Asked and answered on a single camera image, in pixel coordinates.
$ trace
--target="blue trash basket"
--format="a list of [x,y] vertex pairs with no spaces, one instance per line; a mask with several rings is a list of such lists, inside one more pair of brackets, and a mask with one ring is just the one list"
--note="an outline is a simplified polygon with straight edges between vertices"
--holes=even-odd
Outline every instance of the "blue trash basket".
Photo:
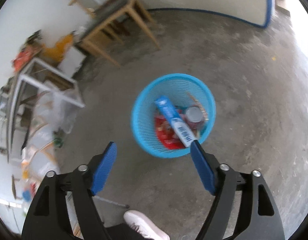
[[208,113],[209,121],[203,130],[199,143],[203,143],[211,132],[215,117],[215,100],[208,87],[196,77],[186,74],[169,74],[151,82],[137,97],[131,117],[131,128],[137,143],[151,155],[160,158],[175,158],[186,155],[189,148],[169,150],[156,137],[154,101],[160,96],[167,96],[176,106],[190,106],[194,102],[190,99],[191,93],[203,105]]

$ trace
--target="wooden chair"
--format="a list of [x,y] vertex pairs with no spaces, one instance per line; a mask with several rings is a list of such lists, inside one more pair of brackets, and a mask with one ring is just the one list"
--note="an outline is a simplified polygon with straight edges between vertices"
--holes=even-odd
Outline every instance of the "wooden chair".
[[[69,5],[72,5],[77,1],[78,0],[72,0]],[[96,10],[91,10],[88,8],[85,8],[85,10],[92,17],[92,20],[86,27],[84,34],[82,34],[80,37],[83,45],[82,47],[88,51],[94,52],[94,54],[96,52],[102,55],[116,66],[120,66],[120,64],[112,57],[110,57],[107,52],[105,52],[104,47],[102,46],[101,42],[97,42],[96,37],[101,35],[100,32],[105,31],[115,40],[123,44],[123,41],[119,38],[115,31],[113,31],[114,27],[116,26],[118,28],[121,27],[122,32],[126,32],[122,26],[119,26],[119,22],[116,20],[122,15],[128,14],[132,19],[134,19],[139,27],[141,27],[146,35],[154,42],[156,47],[160,49],[157,40],[143,19],[154,24],[155,21],[138,0],[108,0]]]

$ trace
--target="gray floor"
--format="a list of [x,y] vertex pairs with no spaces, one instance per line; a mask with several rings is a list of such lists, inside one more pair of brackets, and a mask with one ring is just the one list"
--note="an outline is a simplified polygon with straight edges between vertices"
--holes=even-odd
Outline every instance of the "gray floor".
[[[147,84],[187,73],[206,83],[216,100],[216,122],[203,148],[237,171],[262,171],[290,236],[308,211],[308,58],[290,19],[278,13],[263,30],[206,13],[152,14],[161,50],[127,22],[132,36],[111,52],[122,67],[91,58],[83,68],[86,108],[61,150],[62,170],[116,142],[117,161],[99,195],[144,212],[171,239],[195,239],[213,198],[190,156],[155,158],[140,149],[130,129],[132,106]],[[124,209],[96,205],[106,226],[122,221]],[[227,236],[233,226],[231,220]]]

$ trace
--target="toothpaste box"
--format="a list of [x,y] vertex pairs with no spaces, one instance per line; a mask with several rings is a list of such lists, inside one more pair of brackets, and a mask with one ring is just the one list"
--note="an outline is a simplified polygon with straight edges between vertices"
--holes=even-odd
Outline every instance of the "toothpaste box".
[[155,104],[174,129],[184,146],[189,147],[192,141],[196,140],[195,135],[180,117],[171,101],[167,97],[161,96],[155,101]]

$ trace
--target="chair seat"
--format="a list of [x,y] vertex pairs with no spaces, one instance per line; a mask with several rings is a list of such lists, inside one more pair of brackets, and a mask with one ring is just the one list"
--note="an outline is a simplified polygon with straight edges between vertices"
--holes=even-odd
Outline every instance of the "chair seat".
[[84,28],[86,29],[79,37],[79,40],[85,38],[94,28],[106,20],[113,13],[127,5],[129,0],[108,0],[94,11],[95,17],[89,21]]

